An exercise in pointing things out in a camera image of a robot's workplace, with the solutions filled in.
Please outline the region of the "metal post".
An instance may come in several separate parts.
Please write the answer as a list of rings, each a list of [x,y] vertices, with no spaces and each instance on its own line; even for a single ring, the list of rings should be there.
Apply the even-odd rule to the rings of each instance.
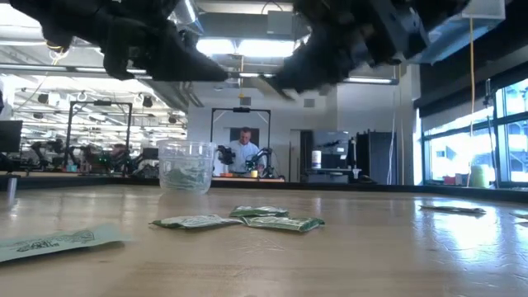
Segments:
[[[7,179],[6,197],[9,205],[11,205],[16,199],[17,182],[18,176],[10,175]]]

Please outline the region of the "green white Truvia packet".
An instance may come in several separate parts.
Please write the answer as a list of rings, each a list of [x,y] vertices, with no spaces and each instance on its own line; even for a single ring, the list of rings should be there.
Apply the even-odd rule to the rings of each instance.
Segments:
[[[242,217],[241,220],[252,228],[260,229],[281,229],[306,233],[312,229],[325,225],[322,219],[318,218],[291,218],[291,217]]]
[[[217,214],[177,216],[151,222],[152,225],[165,229],[207,229],[242,223],[240,219],[222,218]]]
[[[163,175],[163,180],[171,189],[198,191],[205,186],[204,173],[199,168],[174,168]]]
[[[289,211],[275,206],[236,206],[229,214],[232,218],[241,217],[287,217]]]

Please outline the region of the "yellow-green container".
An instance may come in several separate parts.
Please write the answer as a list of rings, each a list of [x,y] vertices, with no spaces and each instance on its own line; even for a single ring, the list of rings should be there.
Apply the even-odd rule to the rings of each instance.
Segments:
[[[488,169],[488,165],[473,165],[471,167],[469,185],[477,188],[488,188],[490,183]]]

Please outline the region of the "black computer monitor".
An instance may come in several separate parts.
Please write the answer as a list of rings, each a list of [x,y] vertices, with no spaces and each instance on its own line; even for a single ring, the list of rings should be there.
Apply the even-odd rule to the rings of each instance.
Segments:
[[[22,120],[0,120],[0,153],[19,153]]]

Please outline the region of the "long ceiling light fixture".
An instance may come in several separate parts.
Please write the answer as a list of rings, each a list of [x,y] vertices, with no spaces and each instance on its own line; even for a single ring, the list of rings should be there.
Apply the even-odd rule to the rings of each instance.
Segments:
[[[134,79],[152,79],[145,70],[129,70]],[[64,77],[83,77],[83,78],[106,78],[109,77],[104,68],[100,67],[82,67],[71,65],[43,65],[43,64],[7,64],[0,63],[0,73],[3,74],[27,74],[27,75],[52,75]],[[260,76],[270,78],[271,73],[252,73],[252,72],[228,72],[228,78],[259,78]],[[371,78],[371,77],[349,77],[345,83],[375,84],[375,85],[396,85],[397,78]]]

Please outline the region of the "standing person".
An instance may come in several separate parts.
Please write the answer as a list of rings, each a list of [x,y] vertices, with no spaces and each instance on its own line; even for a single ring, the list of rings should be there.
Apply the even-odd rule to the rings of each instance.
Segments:
[[[239,139],[229,143],[229,147],[235,154],[233,163],[228,166],[230,173],[248,173],[246,161],[251,160],[260,151],[260,149],[251,141],[251,137],[251,130],[248,127],[243,127],[240,131]]]

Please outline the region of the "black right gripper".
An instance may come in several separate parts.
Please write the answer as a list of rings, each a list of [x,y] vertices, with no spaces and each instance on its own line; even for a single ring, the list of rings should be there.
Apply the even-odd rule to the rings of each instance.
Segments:
[[[273,90],[311,91],[343,80],[343,71],[397,63],[397,0],[294,0],[310,37],[273,76]]]

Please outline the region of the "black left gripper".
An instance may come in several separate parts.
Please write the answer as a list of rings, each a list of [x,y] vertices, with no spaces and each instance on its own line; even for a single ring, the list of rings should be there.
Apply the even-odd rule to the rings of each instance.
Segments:
[[[197,49],[199,36],[178,31],[169,20],[181,0],[98,0],[100,41],[106,73],[134,77],[132,64],[154,81],[222,82],[228,73]]]

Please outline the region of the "grey ceiling box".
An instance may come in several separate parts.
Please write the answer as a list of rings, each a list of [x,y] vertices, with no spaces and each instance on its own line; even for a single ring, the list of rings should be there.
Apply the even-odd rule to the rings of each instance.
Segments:
[[[292,12],[268,11],[267,12],[267,34],[290,35],[293,28]]]

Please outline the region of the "grey desk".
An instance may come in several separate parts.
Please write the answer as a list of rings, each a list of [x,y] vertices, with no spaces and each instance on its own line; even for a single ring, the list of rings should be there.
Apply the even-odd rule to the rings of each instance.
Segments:
[[[357,180],[360,173],[361,170],[357,168],[310,169],[304,177],[304,182],[349,184]]]

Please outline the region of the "silver air duct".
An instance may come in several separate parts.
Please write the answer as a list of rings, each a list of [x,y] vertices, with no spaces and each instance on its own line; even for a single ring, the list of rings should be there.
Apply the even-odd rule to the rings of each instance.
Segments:
[[[177,0],[177,5],[172,10],[169,20],[177,26],[203,35],[204,29],[199,21],[199,11],[194,0]]]

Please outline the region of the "black cabinet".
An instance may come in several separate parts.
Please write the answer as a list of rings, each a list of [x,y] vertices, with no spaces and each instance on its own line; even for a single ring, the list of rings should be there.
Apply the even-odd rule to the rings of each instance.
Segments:
[[[356,163],[362,175],[377,184],[398,184],[396,135],[367,130],[356,135],[356,145]]]

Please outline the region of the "clear plastic cup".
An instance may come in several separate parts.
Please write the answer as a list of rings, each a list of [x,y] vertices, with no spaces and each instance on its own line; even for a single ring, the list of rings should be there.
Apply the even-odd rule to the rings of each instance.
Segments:
[[[159,160],[160,186],[167,190],[184,191],[168,188],[163,175],[174,168],[199,168],[204,170],[205,186],[198,191],[186,191],[205,194],[212,182],[215,162],[216,144],[184,139],[166,139],[157,143]]]

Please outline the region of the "black ceiling-mounted device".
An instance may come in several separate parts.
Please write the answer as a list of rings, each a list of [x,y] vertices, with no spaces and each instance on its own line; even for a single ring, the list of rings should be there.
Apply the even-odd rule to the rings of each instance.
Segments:
[[[68,46],[57,45],[49,40],[45,42],[45,45],[49,49],[49,56],[52,58],[53,65],[56,65],[61,59],[64,59],[68,55]]]

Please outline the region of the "orange-topped background table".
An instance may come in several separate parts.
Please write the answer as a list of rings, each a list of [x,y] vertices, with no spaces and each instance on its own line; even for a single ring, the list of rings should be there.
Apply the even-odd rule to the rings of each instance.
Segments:
[[[253,178],[253,177],[212,177],[213,182],[272,182],[284,183],[283,178]]]

